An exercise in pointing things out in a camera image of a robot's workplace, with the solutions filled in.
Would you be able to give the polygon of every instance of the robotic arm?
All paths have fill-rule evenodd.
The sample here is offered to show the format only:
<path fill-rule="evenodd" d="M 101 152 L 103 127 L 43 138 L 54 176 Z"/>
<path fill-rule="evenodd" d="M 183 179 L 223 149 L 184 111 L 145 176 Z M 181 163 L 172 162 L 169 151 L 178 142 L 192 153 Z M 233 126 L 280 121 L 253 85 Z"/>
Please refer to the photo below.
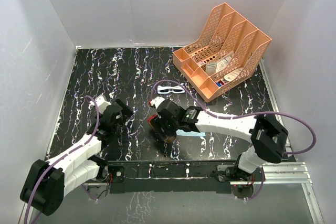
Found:
<path fill-rule="evenodd" d="M 150 117 L 148 123 L 159 138 L 166 142 L 172 142 L 176 138 L 177 130 L 215 132 L 251 142 L 253 146 L 239 155 L 235 166 L 228 167 L 221 174 L 229 180 L 247 180 L 264 163 L 277 164 L 282 161 L 288 131 L 273 115 L 224 120 L 208 115 L 200 107 L 190 106 L 185 110 L 162 97 L 156 97 L 150 101 L 150 106 L 156 108 L 158 114 Z"/>
<path fill-rule="evenodd" d="M 133 111 L 119 99 L 110 104 L 100 95 L 96 98 L 96 103 L 100 113 L 99 126 L 89 143 L 96 122 L 93 122 L 89 131 L 72 147 L 47 161 L 37 160 L 30 168 L 20 194 L 20 199 L 26 203 L 36 181 L 49 164 L 67 154 L 44 177 L 33 197 L 32 206 L 47 216 L 53 214 L 63 198 L 79 185 L 94 178 L 104 179 L 102 172 L 106 163 L 94 155 L 113 140 L 114 134 L 124 124 L 124 120 L 133 115 Z"/>

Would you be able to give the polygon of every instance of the white sunglasses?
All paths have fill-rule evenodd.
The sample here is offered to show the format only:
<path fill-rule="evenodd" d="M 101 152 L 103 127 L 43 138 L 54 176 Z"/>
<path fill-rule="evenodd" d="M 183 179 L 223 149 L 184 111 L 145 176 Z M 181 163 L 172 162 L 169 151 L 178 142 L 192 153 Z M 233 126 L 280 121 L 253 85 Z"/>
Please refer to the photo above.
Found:
<path fill-rule="evenodd" d="M 158 86 L 158 94 L 169 94 L 169 93 L 174 93 L 174 94 L 182 94 L 184 93 L 184 89 L 180 86 L 174 86 L 174 87 L 163 87 L 163 86 Z"/>

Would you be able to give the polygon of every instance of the marble tabletop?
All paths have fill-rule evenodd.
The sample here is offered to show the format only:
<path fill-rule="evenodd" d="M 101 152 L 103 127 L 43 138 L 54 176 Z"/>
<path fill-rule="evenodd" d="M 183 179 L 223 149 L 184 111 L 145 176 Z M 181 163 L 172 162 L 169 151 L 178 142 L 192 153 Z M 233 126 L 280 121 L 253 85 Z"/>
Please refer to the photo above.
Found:
<path fill-rule="evenodd" d="M 157 81 L 171 79 L 184 83 L 204 103 L 173 65 L 173 51 L 176 49 L 78 50 L 47 158 L 58 155 L 81 139 L 95 115 L 84 96 L 97 97 L 101 94 L 109 101 L 119 98 L 134 110 L 134 116 L 126 122 L 115 141 L 99 153 L 108 161 L 236 159 L 246 151 L 250 146 L 248 142 L 221 134 L 178 135 L 173 144 L 166 144 L 158 141 L 152 133 L 147 119 L 155 110 L 148 106 L 148 100 Z M 186 93 L 161 96 L 184 108 L 195 105 Z M 205 105 L 215 112 L 236 115 L 272 110 L 259 67 L 250 79 Z"/>

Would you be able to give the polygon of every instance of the light blue object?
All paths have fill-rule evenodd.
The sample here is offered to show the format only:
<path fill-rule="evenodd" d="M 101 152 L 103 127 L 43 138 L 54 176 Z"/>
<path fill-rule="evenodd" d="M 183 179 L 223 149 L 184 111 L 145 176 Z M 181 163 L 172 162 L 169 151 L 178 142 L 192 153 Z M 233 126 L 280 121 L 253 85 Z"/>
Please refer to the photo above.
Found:
<path fill-rule="evenodd" d="M 185 132 L 182 130 L 177 130 L 176 135 L 178 136 L 205 136 L 205 133 L 204 132 L 194 132 L 194 131 Z"/>

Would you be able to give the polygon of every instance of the orange desk organizer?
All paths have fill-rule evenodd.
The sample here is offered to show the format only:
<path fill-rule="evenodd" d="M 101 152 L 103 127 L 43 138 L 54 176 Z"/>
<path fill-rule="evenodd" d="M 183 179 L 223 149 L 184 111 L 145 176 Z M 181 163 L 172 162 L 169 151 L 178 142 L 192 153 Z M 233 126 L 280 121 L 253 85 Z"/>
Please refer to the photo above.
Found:
<path fill-rule="evenodd" d="M 209 102 L 250 78 L 270 42 L 270 37 L 223 3 L 212 9 L 197 41 L 174 51 L 173 62 L 204 101 Z M 219 61 L 232 51 L 228 65 L 211 76 L 205 72 L 205 64 L 198 64 Z M 230 81 L 219 87 L 216 82 L 225 76 Z"/>

